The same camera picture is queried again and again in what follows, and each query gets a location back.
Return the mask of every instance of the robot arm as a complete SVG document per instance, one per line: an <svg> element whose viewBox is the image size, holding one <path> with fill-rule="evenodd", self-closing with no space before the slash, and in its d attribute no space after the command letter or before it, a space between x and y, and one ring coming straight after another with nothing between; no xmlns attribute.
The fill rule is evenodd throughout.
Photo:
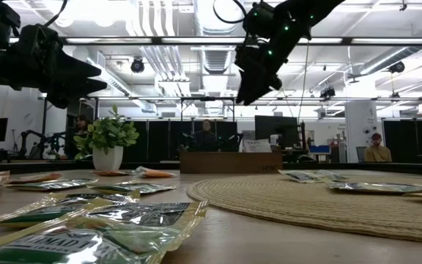
<svg viewBox="0 0 422 264"><path fill-rule="evenodd" d="M58 33L48 25L28 25L19 34L20 26L19 14L0 0L0 85L37 88L63 109L72 99L106 88L105 82L88 78L101 70L66 55ZM19 40L10 45L11 32Z"/></svg>
<svg viewBox="0 0 422 264"><path fill-rule="evenodd" d="M311 39L311 27L327 17L344 0L288 0L276 7L261 1L243 20L247 37L236 47L235 64L240 67L237 103L249 105L268 93L280 89L276 75L301 37ZM258 43L258 38L268 39Z"/></svg>

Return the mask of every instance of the table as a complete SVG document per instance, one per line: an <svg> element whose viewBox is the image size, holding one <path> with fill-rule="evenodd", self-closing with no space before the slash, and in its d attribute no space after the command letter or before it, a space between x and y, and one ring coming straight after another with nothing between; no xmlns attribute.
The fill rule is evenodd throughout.
<svg viewBox="0 0 422 264"><path fill-rule="evenodd" d="M334 171L342 175L384 175L388 172ZM66 178L90 177L117 183L130 177L99 177L89 170L59 172ZM145 196L143 202L187 202L186 188L193 182L228 175L180 175L154 180L178 184L177 189ZM93 192L86 188L62 193ZM0 214L41 199L46 193L0 188ZM0 227L0 236L11 233ZM422 263L422 243L297 227L210 208L206 218L162 263Z"/></svg>

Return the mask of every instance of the security camera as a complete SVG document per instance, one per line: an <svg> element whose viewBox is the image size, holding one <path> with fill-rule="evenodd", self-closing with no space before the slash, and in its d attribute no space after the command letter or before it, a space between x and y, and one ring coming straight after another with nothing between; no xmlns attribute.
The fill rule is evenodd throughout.
<svg viewBox="0 0 422 264"><path fill-rule="evenodd" d="M142 73L144 71L144 63L142 57L135 57L131 64L131 71L134 73Z"/></svg>
<svg viewBox="0 0 422 264"><path fill-rule="evenodd" d="M388 68L390 73L402 73L404 71L404 64L403 62L397 62L396 64L390 66Z"/></svg>

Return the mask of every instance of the woven round rug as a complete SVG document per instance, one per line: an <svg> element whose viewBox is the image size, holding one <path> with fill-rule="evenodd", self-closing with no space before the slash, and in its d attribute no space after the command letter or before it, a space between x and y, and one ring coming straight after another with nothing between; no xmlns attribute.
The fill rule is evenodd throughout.
<svg viewBox="0 0 422 264"><path fill-rule="evenodd" d="M422 178L353 175L349 182L422 184ZM324 183L296 183L284 175L203 180L191 185L187 194L208 200L213 207L247 216L422 241L422 197L331 191Z"/></svg>

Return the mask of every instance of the cable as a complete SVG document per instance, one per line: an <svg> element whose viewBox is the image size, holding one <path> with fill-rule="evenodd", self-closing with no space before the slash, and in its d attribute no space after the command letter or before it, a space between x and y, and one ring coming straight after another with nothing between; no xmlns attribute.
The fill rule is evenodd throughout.
<svg viewBox="0 0 422 264"><path fill-rule="evenodd" d="M215 6L216 0L214 0L214 2L212 3L212 11L214 11L214 14L216 15L216 17L224 23L240 23L240 22L243 22L245 20L245 18L247 17L247 12L245 11L245 8L243 7L243 5L240 2L238 2L238 0L232 0L232 1L240 8L240 10L242 10L243 18L236 20L236 21L227 21L227 20L223 19L216 12L216 6Z"/></svg>
<svg viewBox="0 0 422 264"><path fill-rule="evenodd" d="M299 114L297 116L297 124L300 123L300 112L302 111L302 102L304 100L304 92L306 91L306 77L307 77L307 60L308 60L308 43L307 40L307 52L306 52L306 66L304 67L304 82L302 85L302 95L300 96Z"/></svg>
<svg viewBox="0 0 422 264"><path fill-rule="evenodd" d="M47 23L45 23L45 25L43 26L50 26L53 22L56 21L56 19L58 19L59 15L61 15L61 13L64 11L65 7L67 4L67 0L63 0L63 4L62 4L62 8L59 10L58 14L56 14L55 16L53 16L49 21L47 21Z"/></svg>
<svg viewBox="0 0 422 264"><path fill-rule="evenodd" d="M286 92L284 91L284 88L283 88L283 95L284 95L284 99L286 99L286 105L289 108L289 112L291 113L291 117L294 117L292 110L291 110L291 106L289 105L289 101L287 100L287 96L286 96Z"/></svg>

